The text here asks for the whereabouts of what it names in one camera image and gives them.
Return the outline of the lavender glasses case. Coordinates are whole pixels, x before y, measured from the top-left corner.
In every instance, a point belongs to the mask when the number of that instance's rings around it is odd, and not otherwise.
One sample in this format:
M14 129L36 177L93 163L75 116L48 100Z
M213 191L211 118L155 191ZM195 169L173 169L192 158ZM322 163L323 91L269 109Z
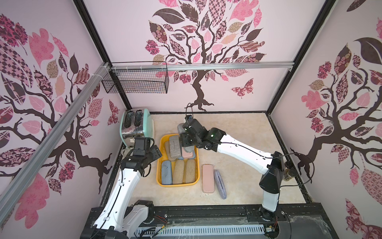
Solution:
M227 192L224 185L224 180L218 170L214 170L214 181L216 184L216 187L218 189L218 192L223 200L227 198Z

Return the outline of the pink glasses case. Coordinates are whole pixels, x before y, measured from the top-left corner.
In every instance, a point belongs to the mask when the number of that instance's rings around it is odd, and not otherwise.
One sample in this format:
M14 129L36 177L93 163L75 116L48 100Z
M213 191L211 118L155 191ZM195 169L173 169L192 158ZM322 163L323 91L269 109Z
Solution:
M190 159L194 157L194 151L187 152L184 147L182 147L182 158L183 159Z
M206 194L214 192L214 166L211 164L204 164L202 166L202 190Z

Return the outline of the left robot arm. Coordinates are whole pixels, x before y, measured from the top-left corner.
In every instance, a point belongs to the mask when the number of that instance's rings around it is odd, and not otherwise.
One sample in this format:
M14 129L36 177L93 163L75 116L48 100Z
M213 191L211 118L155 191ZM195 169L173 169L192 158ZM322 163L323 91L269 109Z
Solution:
M82 239L130 239L142 223L154 220L152 201L138 200L130 205L132 193L141 178L147 177L145 169L162 157L155 140L136 137L133 149L120 163L120 171L106 205L99 216L85 226Z

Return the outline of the tan glasses case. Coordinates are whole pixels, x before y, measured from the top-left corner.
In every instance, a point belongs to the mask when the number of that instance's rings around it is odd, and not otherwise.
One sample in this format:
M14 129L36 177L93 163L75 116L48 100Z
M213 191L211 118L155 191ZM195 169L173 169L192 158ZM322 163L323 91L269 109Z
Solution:
M173 158L171 157L171 154L170 154L171 151L170 151L169 141L166 141L164 145L165 145L165 151L166 151L166 155L167 155L168 160L173 161Z
M183 160L177 160L175 162L175 168L173 173L173 184L183 184L185 171L185 162Z

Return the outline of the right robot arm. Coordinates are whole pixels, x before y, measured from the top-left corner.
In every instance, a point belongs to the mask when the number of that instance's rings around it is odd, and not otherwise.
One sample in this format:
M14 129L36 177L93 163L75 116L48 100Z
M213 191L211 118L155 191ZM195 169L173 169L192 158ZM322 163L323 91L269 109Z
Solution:
M269 214L276 211L286 168L283 154L255 149L215 127L207 130L192 115L185 116L180 137L181 146L195 146L226 154L256 169L262 174L259 182L263 190L261 211Z

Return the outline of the beige glasses case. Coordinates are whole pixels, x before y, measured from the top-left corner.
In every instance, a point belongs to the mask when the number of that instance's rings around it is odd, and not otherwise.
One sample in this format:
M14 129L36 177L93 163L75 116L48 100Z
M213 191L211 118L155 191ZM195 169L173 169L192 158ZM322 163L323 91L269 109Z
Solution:
M194 183L196 180L196 161L188 159L185 172L185 183Z

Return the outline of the yellow plastic storage tray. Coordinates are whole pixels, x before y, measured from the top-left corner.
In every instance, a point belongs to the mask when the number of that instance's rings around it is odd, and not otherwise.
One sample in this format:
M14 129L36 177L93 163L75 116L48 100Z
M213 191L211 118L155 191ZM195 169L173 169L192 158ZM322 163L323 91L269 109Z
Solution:
M156 180L162 187L193 186L201 178L202 170L199 152L196 148L189 157L181 155L181 157L173 159L170 156L170 139L176 136L178 134L166 134L160 141L162 157L157 162Z

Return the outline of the grey rectangular glasses case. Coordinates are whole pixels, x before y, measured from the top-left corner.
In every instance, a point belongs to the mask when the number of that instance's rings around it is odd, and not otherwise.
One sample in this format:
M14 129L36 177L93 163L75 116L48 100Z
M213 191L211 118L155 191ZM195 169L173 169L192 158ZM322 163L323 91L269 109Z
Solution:
M182 149L180 145L179 136L172 135L169 138L170 156L174 159L182 156Z

